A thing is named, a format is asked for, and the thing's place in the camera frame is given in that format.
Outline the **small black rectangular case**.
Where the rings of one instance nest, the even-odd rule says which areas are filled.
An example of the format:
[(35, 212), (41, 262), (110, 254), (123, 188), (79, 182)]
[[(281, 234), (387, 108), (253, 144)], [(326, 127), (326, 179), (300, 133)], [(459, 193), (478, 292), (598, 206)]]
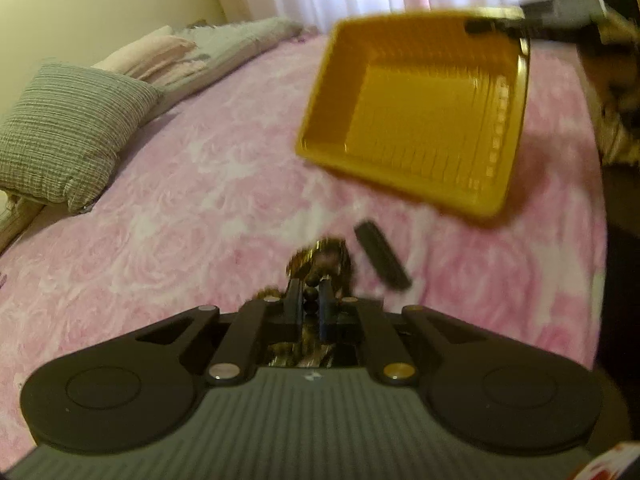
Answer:
[(366, 220), (354, 232), (378, 278), (393, 290), (409, 289), (412, 281), (378, 225)]

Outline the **grey checked pillow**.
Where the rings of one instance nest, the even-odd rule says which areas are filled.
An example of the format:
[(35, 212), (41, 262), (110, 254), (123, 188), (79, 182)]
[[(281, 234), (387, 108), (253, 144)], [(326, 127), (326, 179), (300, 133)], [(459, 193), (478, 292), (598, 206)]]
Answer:
[(128, 76), (44, 64), (1, 122), (2, 191), (78, 214), (107, 188), (159, 99)]

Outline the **grey folded quilt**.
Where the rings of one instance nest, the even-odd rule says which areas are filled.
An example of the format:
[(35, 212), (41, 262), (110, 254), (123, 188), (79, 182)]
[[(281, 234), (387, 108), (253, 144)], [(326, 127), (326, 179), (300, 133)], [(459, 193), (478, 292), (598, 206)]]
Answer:
[[(267, 18), (257, 22), (218, 27), (200, 26), (174, 32), (176, 36), (196, 43), (196, 50), (190, 54), (190, 58), (207, 56), (206, 69), (168, 86), (150, 84), (160, 92), (160, 99), (145, 116), (140, 127), (188, 96), (221, 80), (256, 56), (277, 47), (280, 42), (299, 36), (302, 31), (301, 24), (288, 18)], [(65, 207), (34, 202), (1, 190), (1, 245), (8, 247), (45, 206)]]

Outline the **pink floral bedspread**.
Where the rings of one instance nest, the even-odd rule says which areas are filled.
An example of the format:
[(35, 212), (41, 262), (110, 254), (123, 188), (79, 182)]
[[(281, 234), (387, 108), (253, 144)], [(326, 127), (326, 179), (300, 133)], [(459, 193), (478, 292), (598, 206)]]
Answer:
[[(32, 448), (18, 406), (41, 364), (200, 304), (224, 312), (319, 238), (341, 237), (355, 292), (423, 304), (591, 366), (606, 227), (599, 157), (570, 58), (533, 47), (526, 118), (501, 214), (466, 220), (305, 162), (295, 138), (326, 40), (286, 42), (141, 129), (86, 214), (47, 208), (2, 255), (1, 463)], [(409, 275), (376, 275), (375, 222)]]

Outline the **gold plastic tray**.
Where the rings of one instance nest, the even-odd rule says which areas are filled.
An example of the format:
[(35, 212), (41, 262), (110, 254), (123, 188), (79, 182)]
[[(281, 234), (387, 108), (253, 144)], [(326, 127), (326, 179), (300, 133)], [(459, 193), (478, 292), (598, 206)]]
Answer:
[(529, 43), (467, 34), (521, 9), (349, 18), (329, 36), (296, 153), (475, 218), (506, 201), (523, 129)]

